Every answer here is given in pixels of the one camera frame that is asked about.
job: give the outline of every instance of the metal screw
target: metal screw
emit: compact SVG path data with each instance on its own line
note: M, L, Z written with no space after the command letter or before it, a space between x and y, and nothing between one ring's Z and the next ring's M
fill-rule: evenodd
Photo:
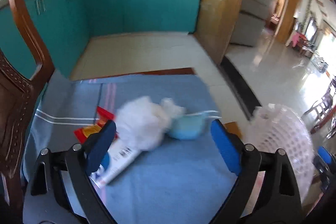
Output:
M253 151L254 150L254 146L253 145L251 145L251 144L247 144L247 145L245 145L245 149L247 150L247 151Z
M282 156L286 155L286 151L283 150L282 148L280 148L280 149L278 150L278 153L279 153L280 155L282 155Z
M72 147L72 149L73 149L74 151L78 151L78 150L80 150L81 148L82 148L82 145L81 145L80 143L76 143L76 144L74 144L73 147Z
M48 148L43 148L41 150L41 155L46 155L48 153Z

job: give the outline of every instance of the tile floor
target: tile floor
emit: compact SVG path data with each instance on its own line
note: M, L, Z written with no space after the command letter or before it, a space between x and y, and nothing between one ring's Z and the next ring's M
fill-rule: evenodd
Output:
M284 104L299 116L325 94L330 83L308 58L274 41L266 31L256 47L229 45L226 57L262 105Z
M192 67L209 87L222 112L221 121L238 122L243 131L247 120L225 80L192 35L138 33L92 39L71 79Z

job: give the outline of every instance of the white stripe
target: white stripe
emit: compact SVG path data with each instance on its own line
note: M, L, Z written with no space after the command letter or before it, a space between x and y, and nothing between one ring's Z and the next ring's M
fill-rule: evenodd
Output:
M219 111L216 111L216 110L205 110L205 111L201 111L201 112L186 114L186 116L197 116L197 115L201 115L203 113L212 113L212 112L219 113Z
M52 119L57 119L57 120L99 120L99 118L71 118L71 117L62 117L62 118L58 118L58 117L54 117L54 116L51 116L39 109L37 109L38 112L41 112L42 114L48 116L49 118L52 118Z
M68 123L68 122L51 122L48 121L47 119L41 117L38 114L35 114L35 116L38 116L39 118L41 118L42 120L45 120L46 122L52 123L52 124L63 124L63 125L68 125L68 126L91 126L91 123Z

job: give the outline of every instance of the pink cloth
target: pink cloth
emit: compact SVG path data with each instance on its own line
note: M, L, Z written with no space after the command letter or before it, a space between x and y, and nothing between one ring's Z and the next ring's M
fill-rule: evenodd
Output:
M300 37L300 33L298 33L298 32L295 35L293 35L293 37L292 37L292 45L293 45L293 47L295 47L296 44L298 44L299 37Z

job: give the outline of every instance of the carved wooden chair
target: carved wooden chair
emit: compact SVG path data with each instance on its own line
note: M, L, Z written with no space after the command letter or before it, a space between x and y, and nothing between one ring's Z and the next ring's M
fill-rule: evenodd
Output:
M36 100L53 74L54 66L24 0L9 0L9 4L17 28L37 66L34 75L27 79L11 66L0 50L0 172L6 201L22 217L20 167L25 132L32 119Z

